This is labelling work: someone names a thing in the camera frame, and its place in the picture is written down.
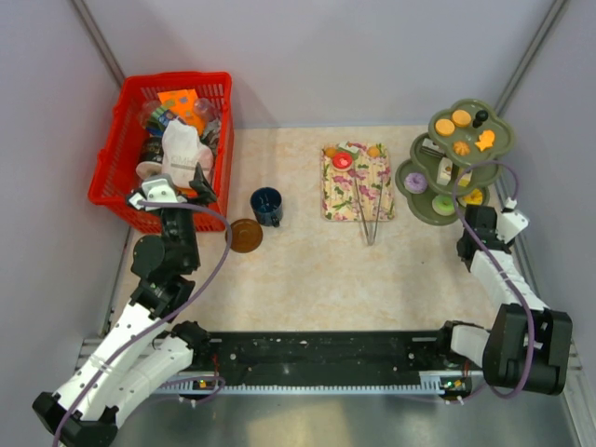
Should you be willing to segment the dark blue mug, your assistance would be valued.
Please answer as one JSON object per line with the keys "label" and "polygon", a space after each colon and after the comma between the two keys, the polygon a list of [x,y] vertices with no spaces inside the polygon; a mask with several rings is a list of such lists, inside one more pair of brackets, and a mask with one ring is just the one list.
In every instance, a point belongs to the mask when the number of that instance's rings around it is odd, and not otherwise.
{"label": "dark blue mug", "polygon": [[251,209],[258,224],[280,227],[283,218],[283,202],[280,192],[272,187],[262,187],[251,194]]}

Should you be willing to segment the stainless steel food tongs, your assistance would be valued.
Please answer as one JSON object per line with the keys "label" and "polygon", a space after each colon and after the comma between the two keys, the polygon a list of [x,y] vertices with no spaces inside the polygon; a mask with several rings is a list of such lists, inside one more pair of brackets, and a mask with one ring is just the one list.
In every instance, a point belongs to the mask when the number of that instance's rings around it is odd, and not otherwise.
{"label": "stainless steel food tongs", "polygon": [[353,186],[364,236],[366,237],[367,245],[371,247],[376,241],[385,184],[380,180],[376,184],[376,187],[367,187],[367,191],[364,193],[365,185],[361,182],[358,171],[355,170]]}

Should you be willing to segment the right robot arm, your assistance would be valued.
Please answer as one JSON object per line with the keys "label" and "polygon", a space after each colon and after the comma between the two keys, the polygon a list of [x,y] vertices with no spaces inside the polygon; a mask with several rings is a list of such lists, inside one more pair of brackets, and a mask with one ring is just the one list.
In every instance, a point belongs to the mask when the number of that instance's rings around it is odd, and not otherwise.
{"label": "right robot arm", "polygon": [[573,322],[552,310],[530,288],[511,254],[511,239],[499,235],[504,217],[528,221],[519,212],[499,214],[489,206],[466,207],[457,254],[497,307],[493,326],[448,321],[435,344],[437,362],[448,369],[466,359],[489,386],[559,395],[566,382]]}

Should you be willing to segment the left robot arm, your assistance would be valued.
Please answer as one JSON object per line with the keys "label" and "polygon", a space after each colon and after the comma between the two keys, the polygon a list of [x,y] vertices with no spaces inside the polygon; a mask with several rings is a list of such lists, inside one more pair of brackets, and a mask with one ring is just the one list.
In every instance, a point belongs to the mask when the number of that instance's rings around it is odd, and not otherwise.
{"label": "left robot arm", "polygon": [[162,345],[143,355],[167,324],[201,289],[188,275],[200,266],[194,214],[216,195],[201,167],[184,195],[170,175],[142,181],[127,197],[135,210],[158,217],[161,232],[141,237],[131,271],[139,279],[119,320],[84,365],[54,392],[41,393],[33,409],[55,446],[108,446],[129,416],[174,374],[201,369],[211,356],[206,333],[186,321]]}

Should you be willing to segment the white cloth bag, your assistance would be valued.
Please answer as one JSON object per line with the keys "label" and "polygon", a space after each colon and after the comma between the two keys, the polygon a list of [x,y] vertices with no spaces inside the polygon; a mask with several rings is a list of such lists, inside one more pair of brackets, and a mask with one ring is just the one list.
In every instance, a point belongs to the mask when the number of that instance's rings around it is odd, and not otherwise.
{"label": "white cloth bag", "polygon": [[162,172],[171,176],[180,188],[189,188],[193,180],[196,163],[199,162],[208,180],[214,164],[211,149],[203,144],[196,128],[172,120],[166,127],[163,137]]}

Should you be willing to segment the black cylindrical can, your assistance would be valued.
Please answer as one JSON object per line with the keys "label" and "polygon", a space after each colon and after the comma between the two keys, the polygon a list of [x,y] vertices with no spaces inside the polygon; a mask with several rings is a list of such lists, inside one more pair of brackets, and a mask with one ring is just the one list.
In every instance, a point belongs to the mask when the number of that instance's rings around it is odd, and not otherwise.
{"label": "black cylindrical can", "polygon": [[157,136],[146,138],[142,142],[139,162],[151,162],[161,164],[163,162],[162,139]]}

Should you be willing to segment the red plastic basket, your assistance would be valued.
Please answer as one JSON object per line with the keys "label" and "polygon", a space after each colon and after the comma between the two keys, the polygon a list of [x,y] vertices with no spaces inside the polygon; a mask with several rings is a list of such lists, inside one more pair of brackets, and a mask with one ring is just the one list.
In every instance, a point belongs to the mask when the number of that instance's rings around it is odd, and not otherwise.
{"label": "red plastic basket", "polygon": [[98,153],[89,201],[144,234],[159,218],[127,201],[142,181],[167,173],[186,196],[196,163],[216,195],[210,209],[227,213],[234,146],[232,77],[226,72],[177,72],[129,77]]}

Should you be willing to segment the orange dotted box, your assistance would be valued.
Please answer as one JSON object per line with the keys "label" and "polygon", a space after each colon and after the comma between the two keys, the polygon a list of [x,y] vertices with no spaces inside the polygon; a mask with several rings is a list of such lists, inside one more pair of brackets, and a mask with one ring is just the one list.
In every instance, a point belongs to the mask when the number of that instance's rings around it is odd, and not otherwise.
{"label": "orange dotted box", "polygon": [[195,112],[198,96],[194,89],[169,90],[157,93],[161,104],[181,118],[188,126],[196,128],[199,135],[203,133],[205,124]]}

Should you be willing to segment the red round donut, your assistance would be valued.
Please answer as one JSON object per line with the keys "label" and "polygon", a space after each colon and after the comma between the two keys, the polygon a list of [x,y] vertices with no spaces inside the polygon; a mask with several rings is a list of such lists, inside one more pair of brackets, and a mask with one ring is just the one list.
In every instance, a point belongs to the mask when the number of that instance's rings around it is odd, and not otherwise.
{"label": "red round donut", "polygon": [[338,171],[348,171],[353,166],[353,157],[346,152],[338,152],[332,157],[332,166]]}

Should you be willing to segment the floral rectangular serving tray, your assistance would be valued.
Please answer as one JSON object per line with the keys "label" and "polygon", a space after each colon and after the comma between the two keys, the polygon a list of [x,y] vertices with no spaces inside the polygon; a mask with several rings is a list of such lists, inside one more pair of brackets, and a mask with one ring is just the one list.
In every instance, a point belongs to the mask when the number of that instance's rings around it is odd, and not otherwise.
{"label": "floral rectangular serving tray", "polygon": [[381,143],[340,142],[320,151],[321,213],[330,222],[389,222],[396,205],[389,153]]}

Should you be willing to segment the purple frosted donut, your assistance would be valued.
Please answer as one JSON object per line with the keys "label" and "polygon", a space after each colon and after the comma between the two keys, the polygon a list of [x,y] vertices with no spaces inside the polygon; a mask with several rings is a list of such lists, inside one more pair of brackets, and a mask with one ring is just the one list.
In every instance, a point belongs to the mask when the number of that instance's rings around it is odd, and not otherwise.
{"label": "purple frosted donut", "polygon": [[427,189],[427,179],[420,172],[412,172],[405,177],[404,187],[411,194],[423,194]]}

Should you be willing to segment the chocolate cake slice with cherry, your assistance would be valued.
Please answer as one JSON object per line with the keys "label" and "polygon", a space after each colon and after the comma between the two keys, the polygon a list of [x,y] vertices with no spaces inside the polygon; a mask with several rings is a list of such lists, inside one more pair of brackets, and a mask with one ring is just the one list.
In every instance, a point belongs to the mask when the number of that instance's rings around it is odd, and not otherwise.
{"label": "chocolate cake slice with cherry", "polygon": [[439,147],[429,147],[429,146],[423,145],[421,147],[421,152],[424,154],[427,154],[429,156],[434,156],[434,157],[438,157],[438,158],[445,157],[444,151],[441,150]]}

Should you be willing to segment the green frosted donut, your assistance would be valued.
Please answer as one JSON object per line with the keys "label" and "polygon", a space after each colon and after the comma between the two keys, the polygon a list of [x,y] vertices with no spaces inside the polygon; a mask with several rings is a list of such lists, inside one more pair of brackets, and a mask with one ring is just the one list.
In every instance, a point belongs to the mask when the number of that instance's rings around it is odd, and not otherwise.
{"label": "green frosted donut", "polygon": [[432,199],[432,209],[440,216],[451,216],[455,214],[453,200],[446,195],[437,195]]}

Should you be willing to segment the white cream cake slice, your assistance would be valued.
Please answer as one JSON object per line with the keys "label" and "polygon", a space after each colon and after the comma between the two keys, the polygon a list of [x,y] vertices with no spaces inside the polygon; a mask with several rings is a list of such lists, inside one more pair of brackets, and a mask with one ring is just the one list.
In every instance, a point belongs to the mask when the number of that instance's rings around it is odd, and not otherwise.
{"label": "white cream cake slice", "polygon": [[451,179],[453,174],[453,162],[451,159],[447,157],[443,157],[440,160],[437,170],[437,184],[439,185],[447,185]]}

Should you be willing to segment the green three-tier dessert stand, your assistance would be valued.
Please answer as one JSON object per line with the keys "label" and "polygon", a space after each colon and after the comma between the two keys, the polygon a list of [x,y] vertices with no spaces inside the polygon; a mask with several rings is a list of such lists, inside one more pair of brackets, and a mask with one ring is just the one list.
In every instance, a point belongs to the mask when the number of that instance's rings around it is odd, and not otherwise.
{"label": "green three-tier dessert stand", "polygon": [[[453,111],[463,109],[470,113],[472,122],[468,127],[459,128],[450,136],[441,136],[435,131],[435,122],[441,118],[451,119]],[[495,133],[494,146],[480,152],[474,142],[486,129]],[[458,156],[453,151],[453,143],[465,141],[470,148],[468,156]],[[442,109],[434,114],[427,126],[427,131],[416,137],[410,148],[410,156],[403,161],[395,173],[395,183],[400,193],[406,198],[409,211],[418,220],[433,226],[445,226],[457,220],[454,215],[440,216],[431,206],[432,199],[437,195],[451,196],[455,194],[455,204],[461,208],[458,198],[465,196],[475,188],[480,188],[484,193],[483,204],[490,198],[488,187],[494,184],[501,175],[502,169],[494,162],[506,155],[514,146],[515,133],[513,127],[503,118],[499,117],[493,107],[478,99],[463,99],[452,106]],[[441,158],[429,156],[421,152],[421,147],[439,147],[444,151],[445,157],[453,162],[452,179],[447,185],[437,184],[437,170]],[[472,172],[471,182],[468,187],[457,186],[457,172],[460,167]],[[427,179],[427,189],[423,194],[411,194],[404,187],[405,177],[412,172],[420,172]]]}

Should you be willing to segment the round tan cracker biscuit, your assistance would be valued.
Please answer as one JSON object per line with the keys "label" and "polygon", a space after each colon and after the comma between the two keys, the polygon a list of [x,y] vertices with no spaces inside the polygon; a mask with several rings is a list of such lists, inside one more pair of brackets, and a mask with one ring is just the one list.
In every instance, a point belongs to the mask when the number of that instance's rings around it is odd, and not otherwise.
{"label": "round tan cracker biscuit", "polygon": [[451,119],[441,118],[435,122],[435,131],[441,136],[450,136],[455,131],[455,124]]}

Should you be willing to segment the yellow square cake piece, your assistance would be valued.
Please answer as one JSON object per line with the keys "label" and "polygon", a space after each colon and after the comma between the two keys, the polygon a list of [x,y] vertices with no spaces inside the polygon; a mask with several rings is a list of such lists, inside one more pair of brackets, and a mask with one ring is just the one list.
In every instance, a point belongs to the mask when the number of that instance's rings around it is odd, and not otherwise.
{"label": "yellow square cake piece", "polygon": [[471,182],[472,172],[466,171],[463,167],[460,167],[457,172],[456,180],[458,187],[468,187]]}

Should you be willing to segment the yellow frosted donut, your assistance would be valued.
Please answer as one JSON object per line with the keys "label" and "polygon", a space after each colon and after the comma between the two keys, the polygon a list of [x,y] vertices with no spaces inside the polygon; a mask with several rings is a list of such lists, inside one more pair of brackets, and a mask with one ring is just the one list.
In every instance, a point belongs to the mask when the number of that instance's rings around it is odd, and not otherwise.
{"label": "yellow frosted donut", "polygon": [[484,193],[480,188],[475,188],[469,194],[458,198],[459,203],[463,207],[468,205],[480,206],[484,200]]}

